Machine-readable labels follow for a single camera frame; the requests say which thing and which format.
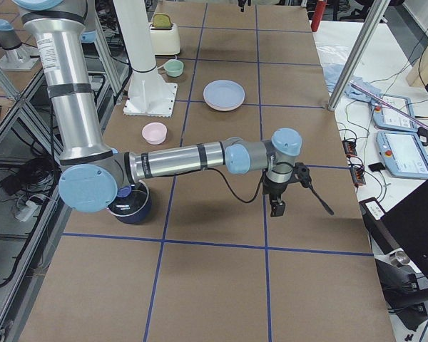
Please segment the upper teach pendant tablet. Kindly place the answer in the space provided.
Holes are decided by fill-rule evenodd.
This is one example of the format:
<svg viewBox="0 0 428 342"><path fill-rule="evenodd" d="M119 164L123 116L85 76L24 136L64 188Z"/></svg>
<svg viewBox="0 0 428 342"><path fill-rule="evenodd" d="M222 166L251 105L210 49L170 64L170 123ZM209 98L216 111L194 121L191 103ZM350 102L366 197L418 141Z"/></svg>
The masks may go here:
<svg viewBox="0 0 428 342"><path fill-rule="evenodd" d="M407 115L414 117L414 111L408 97L397 95L381 95L383 101L394 108L404 111ZM418 126L408 118L400 115L395 110L383 107L375 100L370 101L370 110L375 126L383 130L393 130L416 133Z"/></svg>

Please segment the clear plastic bag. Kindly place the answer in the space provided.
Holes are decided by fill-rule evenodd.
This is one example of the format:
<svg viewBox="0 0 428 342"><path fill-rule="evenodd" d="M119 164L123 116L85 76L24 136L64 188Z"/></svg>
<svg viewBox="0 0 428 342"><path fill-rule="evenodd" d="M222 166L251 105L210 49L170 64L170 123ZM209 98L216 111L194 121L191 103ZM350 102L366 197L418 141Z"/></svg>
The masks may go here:
<svg viewBox="0 0 428 342"><path fill-rule="evenodd" d="M317 42L315 46L322 66L331 64L345 65L350 54L348 47L338 44Z"/></svg>

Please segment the teach pendant tablet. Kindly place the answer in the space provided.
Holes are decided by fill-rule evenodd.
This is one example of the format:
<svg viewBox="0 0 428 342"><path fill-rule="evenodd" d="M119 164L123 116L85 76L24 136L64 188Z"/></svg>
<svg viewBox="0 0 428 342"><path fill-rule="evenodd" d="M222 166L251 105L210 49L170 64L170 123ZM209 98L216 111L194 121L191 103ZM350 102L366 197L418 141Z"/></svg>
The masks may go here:
<svg viewBox="0 0 428 342"><path fill-rule="evenodd" d="M376 134L376 143L392 176L428 179L428 154L416 133L381 130Z"/></svg>
<svg viewBox="0 0 428 342"><path fill-rule="evenodd" d="M408 97L397 95L381 95L383 101L394 108L404 111L407 115L414 117L414 111ZM418 126L408 118L400 115L395 110L383 107L375 100L370 101L370 110L375 126L383 130L393 130L416 133Z"/></svg>

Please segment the blue plate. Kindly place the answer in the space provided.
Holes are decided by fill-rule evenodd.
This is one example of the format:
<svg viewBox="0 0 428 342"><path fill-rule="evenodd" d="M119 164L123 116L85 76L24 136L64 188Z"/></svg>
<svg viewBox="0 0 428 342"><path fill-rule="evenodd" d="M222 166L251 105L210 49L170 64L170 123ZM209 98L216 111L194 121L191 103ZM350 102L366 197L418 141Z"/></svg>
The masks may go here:
<svg viewBox="0 0 428 342"><path fill-rule="evenodd" d="M245 91L234 81L216 80L204 88L203 98L216 105L232 105L245 100Z"/></svg>

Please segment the lower teach pendant tablet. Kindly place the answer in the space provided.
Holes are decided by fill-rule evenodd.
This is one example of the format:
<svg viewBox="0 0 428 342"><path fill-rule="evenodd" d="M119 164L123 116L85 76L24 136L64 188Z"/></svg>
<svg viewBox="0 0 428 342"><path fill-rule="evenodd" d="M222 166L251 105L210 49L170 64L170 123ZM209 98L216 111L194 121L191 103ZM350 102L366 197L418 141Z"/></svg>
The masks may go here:
<svg viewBox="0 0 428 342"><path fill-rule="evenodd" d="M376 143L392 176L428 179L428 154L416 133L381 130L376 134Z"/></svg>

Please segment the dark blue pot with lid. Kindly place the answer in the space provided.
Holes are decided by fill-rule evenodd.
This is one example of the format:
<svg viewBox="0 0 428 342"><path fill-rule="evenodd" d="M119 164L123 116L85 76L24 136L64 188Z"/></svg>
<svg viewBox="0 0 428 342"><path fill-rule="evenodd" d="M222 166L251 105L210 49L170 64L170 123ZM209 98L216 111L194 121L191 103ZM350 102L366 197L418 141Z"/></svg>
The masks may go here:
<svg viewBox="0 0 428 342"><path fill-rule="evenodd" d="M139 181L120 188L107 210L122 223L139 224L146 219L152 207L148 186Z"/></svg>

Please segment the black laptop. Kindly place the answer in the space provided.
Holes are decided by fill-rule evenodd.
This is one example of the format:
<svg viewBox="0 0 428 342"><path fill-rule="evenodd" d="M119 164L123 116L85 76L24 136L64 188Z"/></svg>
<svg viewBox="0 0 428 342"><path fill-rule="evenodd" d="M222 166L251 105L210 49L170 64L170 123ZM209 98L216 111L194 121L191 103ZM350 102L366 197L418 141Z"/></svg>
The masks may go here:
<svg viewBox="0 0 428 342"><path fill-rule="evenodd" d="M428 277L428 179L387 211L374 197L362 200L360 210L385 254L402 249Z"/></svg>

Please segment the toast slice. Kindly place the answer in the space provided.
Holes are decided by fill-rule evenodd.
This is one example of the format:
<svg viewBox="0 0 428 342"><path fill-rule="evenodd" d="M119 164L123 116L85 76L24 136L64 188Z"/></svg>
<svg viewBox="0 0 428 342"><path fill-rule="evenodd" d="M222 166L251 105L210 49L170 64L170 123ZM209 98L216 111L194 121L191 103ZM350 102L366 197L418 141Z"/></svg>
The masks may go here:
<svg viewBox="0 0 428 342"><path fill-rule="evenodd" d="M153 15L153 27L157 29L171 29L173 23L169 15L164 13L155 13Z"/></svg>

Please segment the red cylinder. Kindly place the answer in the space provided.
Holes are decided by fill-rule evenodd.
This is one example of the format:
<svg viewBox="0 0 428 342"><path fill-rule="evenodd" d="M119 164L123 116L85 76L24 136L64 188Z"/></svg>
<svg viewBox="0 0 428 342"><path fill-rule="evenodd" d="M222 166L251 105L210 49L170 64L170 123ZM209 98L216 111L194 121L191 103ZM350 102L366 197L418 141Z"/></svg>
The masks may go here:
<svg viewBox="0 0 428 342"><path fill-rule="evenodd" d="M321 22L322 17L325 13L326 5L327 5L326 0L317 0L316 1L314 14L312 15L312 20L311 20L311 24L310 24L312 32L318 31L320 22Z"/></svg>

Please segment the white pedestal column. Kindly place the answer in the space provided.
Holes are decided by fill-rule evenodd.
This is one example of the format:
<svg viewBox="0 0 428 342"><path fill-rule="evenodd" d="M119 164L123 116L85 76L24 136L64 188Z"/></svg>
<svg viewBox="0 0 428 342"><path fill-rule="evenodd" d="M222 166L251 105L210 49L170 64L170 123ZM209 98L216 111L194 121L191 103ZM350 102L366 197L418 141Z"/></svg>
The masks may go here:
<svg viewBox="0 0 428 342"><path fill-rule="evenodd" d="M165 82L158 72L145 2L113 3L132 69L124 113L169 118L178 85Z"/></svg>

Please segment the pink plate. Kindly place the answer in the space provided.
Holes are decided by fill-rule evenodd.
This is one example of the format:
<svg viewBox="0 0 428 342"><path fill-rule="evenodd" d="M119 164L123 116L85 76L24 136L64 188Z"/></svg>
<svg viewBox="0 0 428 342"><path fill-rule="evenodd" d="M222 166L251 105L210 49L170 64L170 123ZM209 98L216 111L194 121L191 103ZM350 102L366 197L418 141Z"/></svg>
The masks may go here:
<svg viewBox="0 0 428 342"><path fill-rule="evenodd" d="M235 110L235 109L239 108L243 104L243 102L239 102L239 103L233 103L232 105L216 105L216 104L211 103L211 102L209 102L207 100L205 101L205 103L210 108L212 108L213 110L217 110L217 111L220 111L220 112L228 112L228 111Z"/></svg>

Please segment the green bowl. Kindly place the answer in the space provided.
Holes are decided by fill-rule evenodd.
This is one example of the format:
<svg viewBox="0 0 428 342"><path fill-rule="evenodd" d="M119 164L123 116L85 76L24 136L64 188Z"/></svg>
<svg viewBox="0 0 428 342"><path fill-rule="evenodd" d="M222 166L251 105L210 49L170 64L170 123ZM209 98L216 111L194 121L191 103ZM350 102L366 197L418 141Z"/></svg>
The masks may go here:
<svg viewBox="0 0 428 342"><path fill-rule="evenodd" d="M177 78L183 74L184 63L177 59L171 59L163 65L165 73L172 78Z"/></svg>

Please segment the pink bowl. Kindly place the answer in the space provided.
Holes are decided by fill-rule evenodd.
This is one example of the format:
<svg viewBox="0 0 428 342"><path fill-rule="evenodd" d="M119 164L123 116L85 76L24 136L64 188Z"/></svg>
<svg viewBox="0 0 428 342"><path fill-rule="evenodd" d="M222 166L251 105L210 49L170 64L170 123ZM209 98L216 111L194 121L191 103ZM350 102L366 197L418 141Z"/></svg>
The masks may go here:
<svg viewBox="0 0 428 342"><path fill-rule="evenodd" d="M167 137L168 129L163 123L152 122L141 131L143 139L151 145L160 145Z"/></svg>

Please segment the aluminium frame post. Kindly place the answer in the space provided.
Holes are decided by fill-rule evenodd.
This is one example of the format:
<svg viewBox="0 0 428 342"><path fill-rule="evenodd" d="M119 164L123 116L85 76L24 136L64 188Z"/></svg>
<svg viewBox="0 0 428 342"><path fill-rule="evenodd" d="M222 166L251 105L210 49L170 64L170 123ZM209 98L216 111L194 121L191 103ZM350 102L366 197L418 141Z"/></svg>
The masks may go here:
<svg viewBox="0 0 428 342"><path fill-rule="evenodd" d="M373 1L370 12L365 19L365 22L360 29L360 32L357 36L357 39L352 47L352 50L349 54L347 62L342 69L340 77L336 83L334 90L332 91L332 95L330 96L329 102L327 103L327 109L330 111L334 111L337 107L342 94L347 87L348 83L352 80L355 69L360 63L360 59L365 52L378 24L381 21L387 7L389 5L389 1L387 0L375 0Z"/></svg>

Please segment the cream toaster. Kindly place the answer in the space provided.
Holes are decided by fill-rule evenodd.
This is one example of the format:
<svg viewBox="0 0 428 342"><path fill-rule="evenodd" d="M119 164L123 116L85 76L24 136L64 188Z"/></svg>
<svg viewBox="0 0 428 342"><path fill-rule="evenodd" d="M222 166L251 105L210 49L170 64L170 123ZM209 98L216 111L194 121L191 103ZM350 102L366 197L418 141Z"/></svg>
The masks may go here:
<svg viewBox="0 0 428 342"><path fill-rule="evenodd" d="M156 28L149 23L153 52L157 56L178 55L181 50L178 25L172 24L170 28Z"/></svg>

